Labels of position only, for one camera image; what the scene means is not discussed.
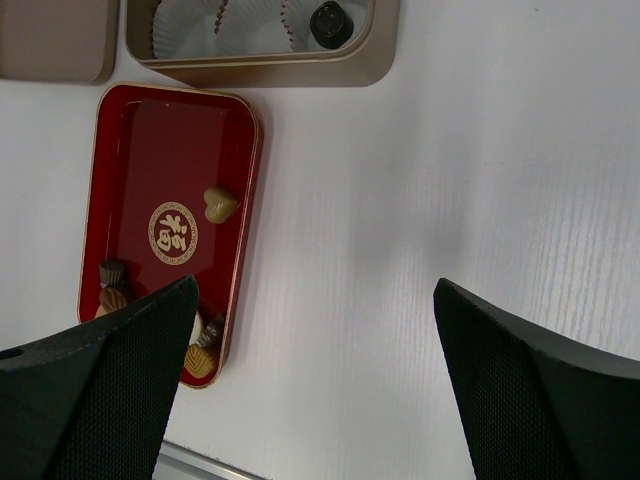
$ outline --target beige tin lid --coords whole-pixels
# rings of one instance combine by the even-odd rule
[[[0,78],[106,81],[117,17],[118,0],[0,0]]]

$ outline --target black mesh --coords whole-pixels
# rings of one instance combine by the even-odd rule
[[[477,478],[577,478],[526,344],[449,282],[435,313]]]
[[[197,303],[197,286],[187,277],[0,361],[0,413],[15,419],[0,433],[20,435],[0,438],[0,477],[150,479]],[[16,386],[20,399],[6,400]],[[55,408],[48,398],[60,398]]]

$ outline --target gold tin box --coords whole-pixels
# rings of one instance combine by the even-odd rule
[[[162,60],[152,45],[158,4],[129,0],[127,48],[145,67],[194,87],[366,86],[384,77],[395,57],[400,0],[369,0],[362,30],[337,50]]]

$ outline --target metal edge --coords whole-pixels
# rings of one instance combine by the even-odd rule
[[[265,480],[167,441],[162,442],[154,480]]]

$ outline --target heart-shaped chocolate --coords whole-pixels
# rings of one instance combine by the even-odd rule
[[[215,224],[226,222],[238,208],[238,201],[233,195],[220,187],[207,188],[204,192],[204,202],[207,204],[204,216]]]

